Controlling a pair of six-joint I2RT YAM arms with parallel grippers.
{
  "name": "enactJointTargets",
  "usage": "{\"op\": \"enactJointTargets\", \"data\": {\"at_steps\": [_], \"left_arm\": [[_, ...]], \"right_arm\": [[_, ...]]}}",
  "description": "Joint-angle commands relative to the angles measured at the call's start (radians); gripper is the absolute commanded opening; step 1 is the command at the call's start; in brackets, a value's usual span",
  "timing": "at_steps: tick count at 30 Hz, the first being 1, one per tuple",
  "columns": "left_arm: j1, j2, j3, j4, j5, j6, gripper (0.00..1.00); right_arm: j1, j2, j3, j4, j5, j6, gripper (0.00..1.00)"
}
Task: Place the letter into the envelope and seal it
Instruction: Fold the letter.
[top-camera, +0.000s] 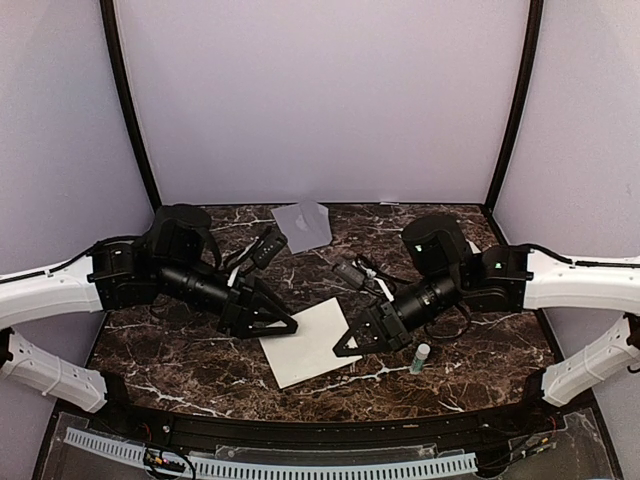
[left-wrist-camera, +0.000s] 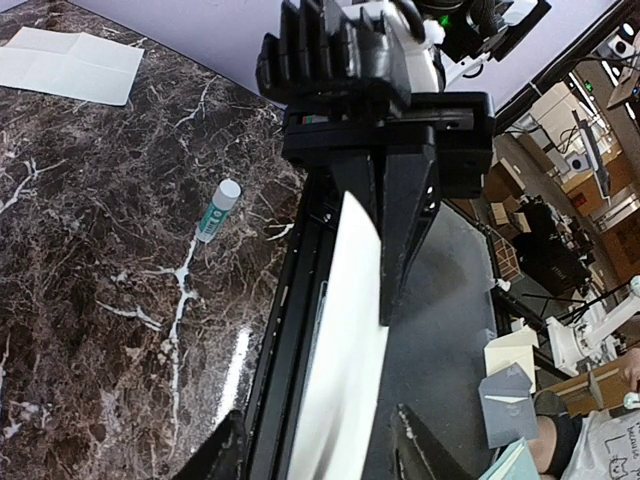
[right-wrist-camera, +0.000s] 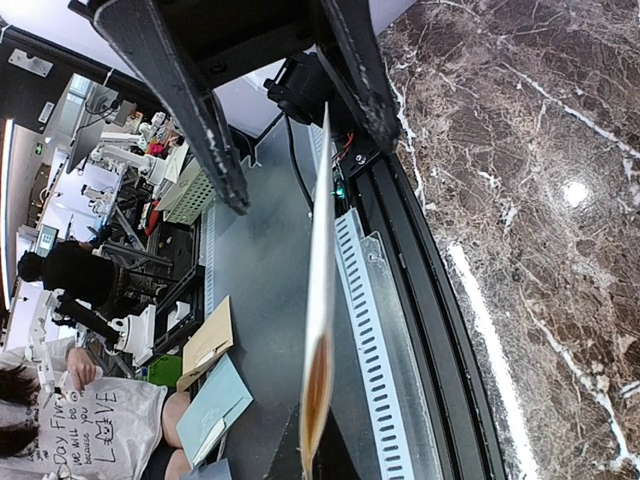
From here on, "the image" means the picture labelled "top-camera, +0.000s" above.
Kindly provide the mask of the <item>beige letter paper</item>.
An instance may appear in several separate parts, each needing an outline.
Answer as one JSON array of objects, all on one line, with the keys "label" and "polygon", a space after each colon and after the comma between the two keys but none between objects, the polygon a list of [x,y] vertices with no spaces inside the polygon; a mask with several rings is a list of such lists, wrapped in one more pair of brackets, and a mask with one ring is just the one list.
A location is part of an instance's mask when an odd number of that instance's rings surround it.
[{"label": "beige letter paper", "polygon": [[338,357],[333,347],[347,331],[348,324],[336,297],[293,316],[295,334],[265,337],[261,347],[280,389],[348,366],[361,355]]}]

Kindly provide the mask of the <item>grey envelope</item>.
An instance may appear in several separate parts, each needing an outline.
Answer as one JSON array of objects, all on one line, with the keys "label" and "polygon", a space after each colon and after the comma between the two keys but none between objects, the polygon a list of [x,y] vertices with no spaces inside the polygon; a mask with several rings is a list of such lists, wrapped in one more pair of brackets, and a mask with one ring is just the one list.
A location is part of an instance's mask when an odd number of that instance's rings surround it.
[{"label": "grey envelope", "polygon": [[327,246],[333,240],[329,209],[324,205],[305,200],[274,208],[271,213],[292,254]]}]

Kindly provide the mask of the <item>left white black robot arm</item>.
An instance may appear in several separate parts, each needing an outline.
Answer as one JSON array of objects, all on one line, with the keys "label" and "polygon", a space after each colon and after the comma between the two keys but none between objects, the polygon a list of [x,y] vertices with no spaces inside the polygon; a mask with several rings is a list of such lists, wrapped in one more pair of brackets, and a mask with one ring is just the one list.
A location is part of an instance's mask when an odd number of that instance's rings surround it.
[{"label": "left white black robot arm", "polygon": [[149,306],[160,295],[218,316],[219,332],[238,339],[290,335],[298,324],[282,300],[250,271],[265,268],[286,239],[266,229],[231,263],[222,260],[208,213],[193,205],[160,207],[140,236],[96,242],[75,257],[1,279],[1,377],[89,413],[120,436],[141,427],[117,374],[72,364],[26,340],[16,326],[71,313]]}]

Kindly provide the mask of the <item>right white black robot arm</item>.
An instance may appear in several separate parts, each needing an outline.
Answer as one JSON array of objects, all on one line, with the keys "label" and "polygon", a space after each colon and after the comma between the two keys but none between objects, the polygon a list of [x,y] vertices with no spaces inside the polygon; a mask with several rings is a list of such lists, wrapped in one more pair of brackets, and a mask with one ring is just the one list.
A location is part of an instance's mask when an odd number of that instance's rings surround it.
[{"label": "right white black robot arm", "polygon": [[335,344],[338,357],[399,351],[411,332],[464,303],[477,312],[546,308],[614,310],[620,318],[571,357],[538,370],[525,382],[522,403],[510,413],[521,434],[534,432],[582,392],[639,361],[639,260],[569,258],[532,244],[472,251],[455,218],[412,221],[401,239],[420,282],[391,301],[367,308]]}]

